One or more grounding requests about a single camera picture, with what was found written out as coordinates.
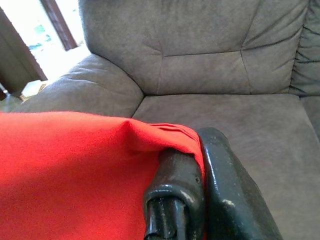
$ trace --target sofa cushion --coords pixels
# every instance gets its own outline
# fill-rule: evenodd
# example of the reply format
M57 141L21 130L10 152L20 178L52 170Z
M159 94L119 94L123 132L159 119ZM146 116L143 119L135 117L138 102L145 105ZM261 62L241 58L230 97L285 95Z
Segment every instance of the sofa cushion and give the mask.
M142 99L138 85L125 72L91 54L14 111L74 111L131 117Z
M320 140L320 96L302 97L301 102Z
M319 239L320 143L297 96L150 96L133 117L222 131L284 239Z
M147 95L287 92L308 0L80 0L91 52Z
M320 96L320 0L310 0L296 52L290 89L300 96Z

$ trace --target red fabric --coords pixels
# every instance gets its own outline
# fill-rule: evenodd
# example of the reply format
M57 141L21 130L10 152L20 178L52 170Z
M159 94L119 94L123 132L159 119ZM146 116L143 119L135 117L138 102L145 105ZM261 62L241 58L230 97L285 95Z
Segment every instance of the red fabric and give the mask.
M0 113L0 239L141 240L143 192L167 147L195 155L173 124L76 112Z

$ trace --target red blanket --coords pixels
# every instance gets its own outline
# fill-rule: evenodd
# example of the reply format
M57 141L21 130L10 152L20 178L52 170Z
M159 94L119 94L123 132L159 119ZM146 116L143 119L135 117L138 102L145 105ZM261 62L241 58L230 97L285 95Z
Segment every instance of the red blanket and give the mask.
M167 147L195 155L173 124L76 112L0 113L0 239L141 240L143 193Z

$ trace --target gray upholstery fabric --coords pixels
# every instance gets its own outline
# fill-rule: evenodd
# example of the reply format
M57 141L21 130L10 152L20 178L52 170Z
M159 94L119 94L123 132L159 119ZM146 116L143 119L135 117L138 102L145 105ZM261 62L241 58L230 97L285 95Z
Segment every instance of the gray upholstery fabric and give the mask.
M133 118L219 129L258 184L284 239L319 239L320 143L297 96L148 96Z
M295 58L291 92L320 96L320 0L310 0Z
M288 92L308 0L80 0L91 52L147 95Z
M91 54L15 112L75 111L131 117L142 99L143 93L125 72Z
M301 102L320 140L320 96L302 97Z

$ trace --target gray sofa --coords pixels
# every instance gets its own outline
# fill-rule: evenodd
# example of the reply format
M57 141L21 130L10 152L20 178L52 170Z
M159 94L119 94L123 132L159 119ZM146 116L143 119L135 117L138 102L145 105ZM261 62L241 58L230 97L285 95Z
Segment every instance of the gray sofa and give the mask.
M320 0L79 6L92 54L17 112L217 128L283 238L320 238Z

